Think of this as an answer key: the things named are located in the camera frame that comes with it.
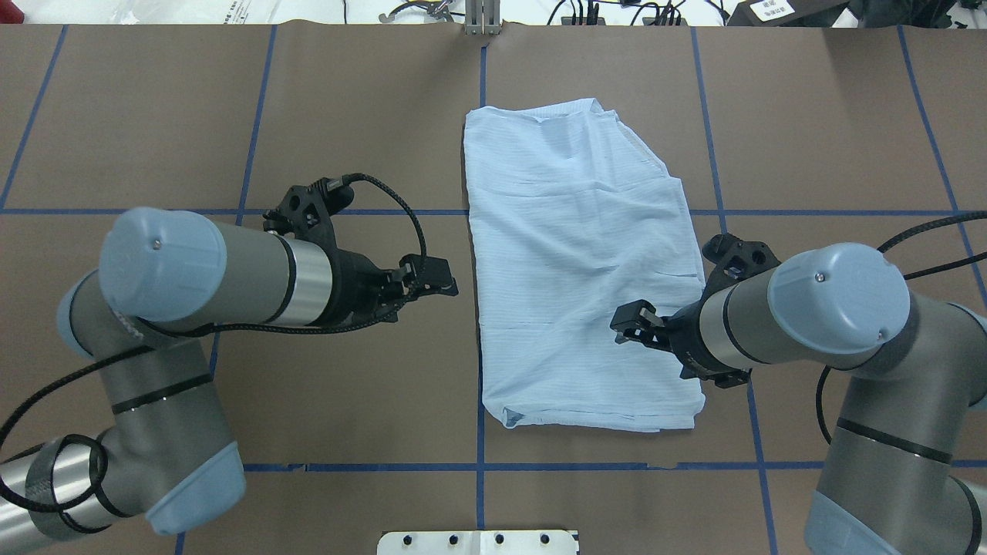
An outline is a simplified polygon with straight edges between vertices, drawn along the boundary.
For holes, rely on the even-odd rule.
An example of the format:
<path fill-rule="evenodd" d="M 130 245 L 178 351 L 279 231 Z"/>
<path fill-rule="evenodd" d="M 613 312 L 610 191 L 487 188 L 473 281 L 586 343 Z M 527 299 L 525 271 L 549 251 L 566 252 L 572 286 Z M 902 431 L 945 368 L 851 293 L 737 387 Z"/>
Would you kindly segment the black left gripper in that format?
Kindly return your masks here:
<path fill-rule="evenodd" d="M 328 326 L 355 326 L 377 318 L 395 321 L 391 312 L 423 296 L 459 294 L 448 260 L 409 254 L 398 267 L 376 267 L 366 256 L 336 250 L 330 256 L 332 291 Z"/>

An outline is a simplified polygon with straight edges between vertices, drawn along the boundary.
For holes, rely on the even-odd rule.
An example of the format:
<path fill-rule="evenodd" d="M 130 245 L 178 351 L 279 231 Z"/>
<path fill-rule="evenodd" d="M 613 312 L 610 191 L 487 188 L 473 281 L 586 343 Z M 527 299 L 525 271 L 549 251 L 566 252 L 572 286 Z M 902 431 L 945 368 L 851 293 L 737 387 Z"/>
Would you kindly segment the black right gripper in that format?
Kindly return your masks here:
<path fill-rule="evenodd" d="M 750 383 L 751 368 L 734 368 L 716 358 L 702 338 L 701 302 L 694 302 L 671 316 L 659 316 L 655 306 L 645 299 L 616 308 L 609 328 L 616 333 L 617 344 L 639 343 L 646 348 L 669 352 L 682 365 L 680 378 L 713 382 L 719 388 Z"/>

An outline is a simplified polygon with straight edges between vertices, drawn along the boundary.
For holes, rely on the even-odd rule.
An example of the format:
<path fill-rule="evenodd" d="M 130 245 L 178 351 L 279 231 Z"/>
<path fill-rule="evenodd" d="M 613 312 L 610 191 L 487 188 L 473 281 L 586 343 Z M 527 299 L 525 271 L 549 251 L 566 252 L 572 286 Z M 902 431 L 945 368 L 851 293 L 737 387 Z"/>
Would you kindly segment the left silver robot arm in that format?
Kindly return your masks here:
<path fill-rule="evenodd" d="M 332 334 L 395 321 L 420 295 L 457 294 L 447 260 L 424 252 L 383 270 L 339 249 L 314 212 L 264 230 L 190 211 L 121 214 L 99 266 L 61 299 L 57 327 L 92 359 L 15 409 L 89 373 L 114 423 L 67 433 L 2 464 L 2 552 L 27 554 L 143 516 L 186 533 L 233 508 L 246 480 L 200 339 L 225 331 Z"/>

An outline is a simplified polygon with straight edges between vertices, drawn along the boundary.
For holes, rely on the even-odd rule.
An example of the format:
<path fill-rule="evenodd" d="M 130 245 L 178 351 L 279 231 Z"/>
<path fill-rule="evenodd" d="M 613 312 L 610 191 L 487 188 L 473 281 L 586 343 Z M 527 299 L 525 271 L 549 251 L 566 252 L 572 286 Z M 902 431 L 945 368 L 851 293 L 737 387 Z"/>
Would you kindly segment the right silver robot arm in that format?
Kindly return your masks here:
<path fill-rule="evenodd" d="M 850 376 L 805 524 L 811 552 L 983 554 L 985 488 L 951 467 L 967 413 L 985 408 L 984 317 L 914 294 L 864 244 L 780 262 L 719 234 L 702 256 L 715 268 L 701 298 L 672 315 L 635 300 L 610 327 L 720 388 L 795 361 Z"/>

